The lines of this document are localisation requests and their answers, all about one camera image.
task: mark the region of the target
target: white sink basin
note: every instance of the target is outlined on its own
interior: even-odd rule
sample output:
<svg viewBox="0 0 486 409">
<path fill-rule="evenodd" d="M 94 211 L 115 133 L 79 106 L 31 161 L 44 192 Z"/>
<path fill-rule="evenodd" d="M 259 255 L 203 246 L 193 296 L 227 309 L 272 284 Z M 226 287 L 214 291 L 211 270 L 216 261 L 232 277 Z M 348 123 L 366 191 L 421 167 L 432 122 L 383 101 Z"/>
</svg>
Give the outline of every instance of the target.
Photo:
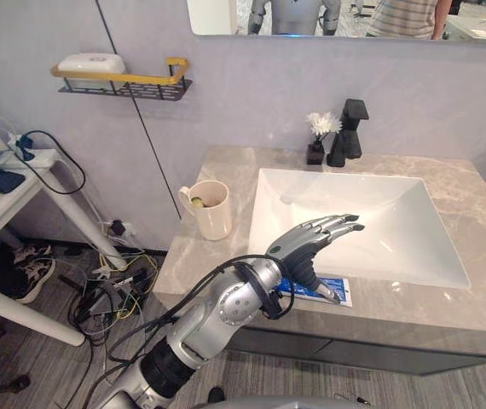
<svg viewBox="0 0 486 409">
<path fill-rule="evenodd" d="M 366 228 L 320 251 L 319 275 L 471 286 L 425 184 L 412 177 L 261 169 L 249 253 L 263 254 L 301 222 L 345 213 Z"/>
</svg>

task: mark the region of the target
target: power strip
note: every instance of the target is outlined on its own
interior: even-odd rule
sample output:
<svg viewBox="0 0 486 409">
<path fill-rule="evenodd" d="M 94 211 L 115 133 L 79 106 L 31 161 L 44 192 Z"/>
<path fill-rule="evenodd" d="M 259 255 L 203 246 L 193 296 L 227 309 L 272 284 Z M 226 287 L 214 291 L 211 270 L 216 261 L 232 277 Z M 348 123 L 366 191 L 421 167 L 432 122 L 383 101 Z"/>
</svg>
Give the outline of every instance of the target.
<svg viewBox="0 0 486 409">
<path fill-rule="evenodd" d="M 55 161 L 60 158 L 55 149 L 27 149 L 28 152 L 35 155 L 26 163 L 33 169 L 51 168 Z M 3 169 L 26 169 L 27 167 L 17 159 L 13 152 L 5 152 L 0 155 L 0 167 Z"/>
</svg>

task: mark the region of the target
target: bathroom vanity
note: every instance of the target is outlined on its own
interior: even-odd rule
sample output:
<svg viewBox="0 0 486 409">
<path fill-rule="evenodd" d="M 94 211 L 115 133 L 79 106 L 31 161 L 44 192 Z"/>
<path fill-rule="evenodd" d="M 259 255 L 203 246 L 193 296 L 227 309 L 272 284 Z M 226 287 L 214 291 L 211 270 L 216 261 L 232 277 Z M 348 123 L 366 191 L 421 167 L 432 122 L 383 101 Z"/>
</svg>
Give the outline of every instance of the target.
<svg viewBox="0 0 486 409">
<path fill-rule="evenodd" d="M 228 185 L 234 228 L 226 239 L 208 241 L 184 215 L 154 287 L 167 308 L 214 267 L 247 253 L 261 168 L 421 179 L 470 287 L 339 271 L 349 280 L 352 308 L 297 299 L 280 320 L 258 314 L 236 332 L 229 349 L 420 375 L 486 362 L 486 183 L 467 160 L 364 154 L 344 168 L 331 168 L 306 165 L 302 152 L 211 147 L 199 179 Z"/>
</svg>

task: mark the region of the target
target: faucet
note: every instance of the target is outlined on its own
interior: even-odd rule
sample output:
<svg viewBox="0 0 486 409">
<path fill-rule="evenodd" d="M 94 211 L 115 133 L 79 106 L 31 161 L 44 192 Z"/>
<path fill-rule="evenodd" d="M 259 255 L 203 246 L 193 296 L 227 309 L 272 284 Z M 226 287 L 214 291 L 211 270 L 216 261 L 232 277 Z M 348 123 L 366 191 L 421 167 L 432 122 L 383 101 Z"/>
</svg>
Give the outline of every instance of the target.
<svg viewBox="0 0 486 409">
<path fill-rule="evenodd" d="M 345 158 L 357 159 L 362 156 L 361 143 L 356 133 L 361 119 L 368 120 L 368 111 L 363 100 L 345 100 L 342 112 L 342 130 L 334 136 L 330 153 L 327 155 L 328 166 L 343 168 Z"/>
</svg>

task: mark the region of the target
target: gray wall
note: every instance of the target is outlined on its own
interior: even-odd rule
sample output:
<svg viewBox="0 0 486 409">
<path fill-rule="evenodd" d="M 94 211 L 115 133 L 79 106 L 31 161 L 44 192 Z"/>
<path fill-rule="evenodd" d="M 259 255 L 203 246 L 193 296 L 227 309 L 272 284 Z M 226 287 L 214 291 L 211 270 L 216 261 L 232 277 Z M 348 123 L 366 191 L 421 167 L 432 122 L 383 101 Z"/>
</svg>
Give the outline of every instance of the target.
<svg viewBox="0 0 486 409">
<path fill-rule="evenodd" d="M 166 74 L 189 58 L 194 85 L 179 102 L 139 100 L 173 191 L 190 184 L 209 144 L 303 150 L 304 117 L 367 103 L 364 153 L 469 158 L 486 179 L 486 47 L 381 39 L 196 37 L 185 0 L 103 0 L 131 72 Z M 62 95 L 49 68 L 66 55 L 111 51 L 92 0 L 0 0 L 0 113 L 57 135 L 90 174 L 105 216 L 166 249 L 178 216 L 131 101 Z M 44 198 L 15 225 L 78 239 Z"/>
</svg>

